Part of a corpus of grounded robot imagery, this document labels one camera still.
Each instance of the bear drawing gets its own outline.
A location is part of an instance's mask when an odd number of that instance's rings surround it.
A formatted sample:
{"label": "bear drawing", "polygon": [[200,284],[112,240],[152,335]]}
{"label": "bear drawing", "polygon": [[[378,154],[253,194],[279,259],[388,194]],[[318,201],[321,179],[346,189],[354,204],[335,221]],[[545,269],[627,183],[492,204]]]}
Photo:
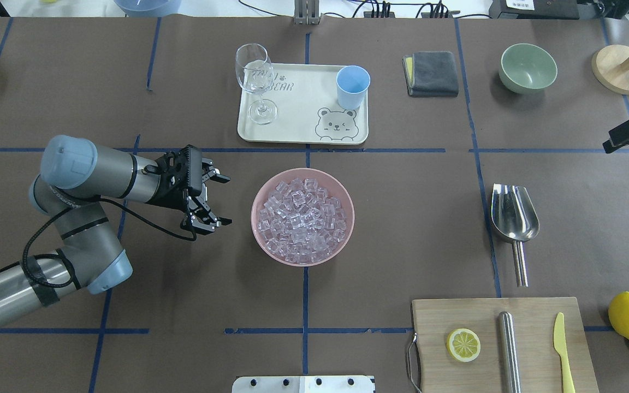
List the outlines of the bear drawing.
{"label": "bear drawing", "polygon": [[348,138],[353,141],[358,135],[355,110],[337,112],[329,108],[322,108],[317,110],[317,114],[319,115],[319,123],[314,128],[314,132],[320,140],[343,141]]}

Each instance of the gray cloth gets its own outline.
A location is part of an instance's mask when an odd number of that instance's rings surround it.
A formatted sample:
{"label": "gray cloth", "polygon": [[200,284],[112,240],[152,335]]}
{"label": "gray cloth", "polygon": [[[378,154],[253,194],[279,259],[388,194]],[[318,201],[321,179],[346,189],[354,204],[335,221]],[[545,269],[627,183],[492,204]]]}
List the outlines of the gray cloth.
{"label": "gray cloth", "polygon": [[412,97],[457,97],[458,70],[451,52],[415,52],[412,54],[410,78],[407,58],[403,64],[407,77],[407,90]]}

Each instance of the green bowl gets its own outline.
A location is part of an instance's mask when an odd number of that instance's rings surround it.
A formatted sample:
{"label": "green bowl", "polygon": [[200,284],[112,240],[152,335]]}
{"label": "green bowl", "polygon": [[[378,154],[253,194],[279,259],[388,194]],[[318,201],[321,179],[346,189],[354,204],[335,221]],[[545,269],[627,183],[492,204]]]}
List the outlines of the green bowl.
{"label": "green bowl", "polygon": [[518,94],[542,92],[557,78],[557,64],[545,49],[530,43],[517,43],[501,55],[499,78]]}

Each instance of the wooden cutting board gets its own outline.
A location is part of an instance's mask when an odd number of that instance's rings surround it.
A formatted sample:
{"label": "wooden cutting board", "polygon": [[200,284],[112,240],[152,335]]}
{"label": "wooden cutting board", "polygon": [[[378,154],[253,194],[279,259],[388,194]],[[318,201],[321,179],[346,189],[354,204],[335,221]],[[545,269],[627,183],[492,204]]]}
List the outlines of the wooden cutting board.
{"label": "wooden cutting board", "polygon": [[[412,301],[414,330],[421,360],[422,391],[499,393],[503,368],[499,313],[514,316],[521,390],[562,391],[560,356],[552,346],[555,316],[565,314],[567,351],[577,393],[598,393],[579,305],[574,297],[504,299],[418,299]],[[479,336],[479,357],[469,363],[451,358],[448,334],[467,328]]]}

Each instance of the lemon slice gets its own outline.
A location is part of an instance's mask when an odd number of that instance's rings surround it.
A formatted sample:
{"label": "lemon slice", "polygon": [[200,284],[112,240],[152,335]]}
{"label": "lemon slice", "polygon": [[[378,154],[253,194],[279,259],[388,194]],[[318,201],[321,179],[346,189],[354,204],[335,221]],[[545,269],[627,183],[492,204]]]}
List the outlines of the lemon slice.
{"label": "lemon slice", "polygon": [[455,329],[446,341],[448,353],[457,361],[473,361],[479,356],[479,337],[469,329]]}

